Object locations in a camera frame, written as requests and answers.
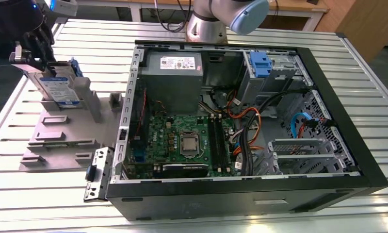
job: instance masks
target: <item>aluminum table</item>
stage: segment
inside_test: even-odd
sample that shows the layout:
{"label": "aluminum table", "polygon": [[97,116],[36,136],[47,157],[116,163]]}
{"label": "aluminum table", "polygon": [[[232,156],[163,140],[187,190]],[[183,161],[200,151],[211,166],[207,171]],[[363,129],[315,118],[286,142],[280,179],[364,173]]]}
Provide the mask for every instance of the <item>aluminum table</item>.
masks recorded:
{"label": "aluminum table", "polygon": [[[183,41],[156,23],[69,19],[53,27],[56,59],[80,62],[99,96],[124,92],[136,39]],[[230,43],[308,47],[388,178],[388,91],[347,39],[334,33],[228,31]],[[43,106],[23,78],[0,114],[0,231],[388,232],[388,188],[315,213],[128,222],[109,202],[83,203],[85,170],[19,171]]]}

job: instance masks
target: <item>wooden cabinet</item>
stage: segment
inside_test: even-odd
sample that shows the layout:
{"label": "wooden cabinet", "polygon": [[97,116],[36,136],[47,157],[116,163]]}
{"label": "wooden cabinet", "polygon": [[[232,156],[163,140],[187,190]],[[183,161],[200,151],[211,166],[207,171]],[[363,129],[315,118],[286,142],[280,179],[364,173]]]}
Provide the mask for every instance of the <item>wooden cabinet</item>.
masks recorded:
{"label": "wooden cabinet", "polygon": [[324,0],[318,32],[342,32],[367,62],[388,42],[388,0]]}

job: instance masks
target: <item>metal bracket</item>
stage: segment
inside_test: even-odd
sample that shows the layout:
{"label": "metal bracket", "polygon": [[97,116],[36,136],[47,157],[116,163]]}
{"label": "metal bracket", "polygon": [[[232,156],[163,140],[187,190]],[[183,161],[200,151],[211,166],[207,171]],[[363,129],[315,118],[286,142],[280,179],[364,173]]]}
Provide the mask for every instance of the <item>metal bracket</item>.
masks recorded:
{"label": "metal bracket", "polygon": [[84,202],[107,201],[107,190],[112,158],[113,158],[112,148],[104,147],[96,150],[92,165],[88,167],[87,170],[88,184]]}

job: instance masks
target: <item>green circuit board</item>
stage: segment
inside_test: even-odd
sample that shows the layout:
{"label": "green circuit board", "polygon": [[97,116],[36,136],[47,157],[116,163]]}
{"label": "green circuit board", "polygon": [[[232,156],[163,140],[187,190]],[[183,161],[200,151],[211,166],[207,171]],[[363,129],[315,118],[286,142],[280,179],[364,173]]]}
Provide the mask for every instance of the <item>green circuit board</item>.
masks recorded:
{"label": "green circuit board", "polygon": [[[222,126],[224,131],[228,132],[234,129],[234,121],[230,118],[223,119]],[[199,154],[191,156],[181,154],[180,137],[184,135],[195,135],[197,138]],[[226,147],[226,156],[231,169],[216,171],[212,168],[208,116],[152,116],[149,120],[145,160],[140,165],[136,163],[137,178],[151,179],[151,165],[169,163],[206,164],[210,167],[210,177],[232,176],[235,171],[230,158],[228,143]]]}

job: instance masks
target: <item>motherboard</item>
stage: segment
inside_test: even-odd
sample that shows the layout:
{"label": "motherboard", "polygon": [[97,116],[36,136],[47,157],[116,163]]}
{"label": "motherboard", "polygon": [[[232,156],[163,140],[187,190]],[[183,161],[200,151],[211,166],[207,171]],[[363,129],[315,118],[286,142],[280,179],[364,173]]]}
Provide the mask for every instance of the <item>motherboard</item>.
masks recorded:
{"label": "motherboard", "polygon": [[152,116],[148,146],[133,149],[129,170],[137,179],[235,175],[232,131],[234,121],[222,116]]}

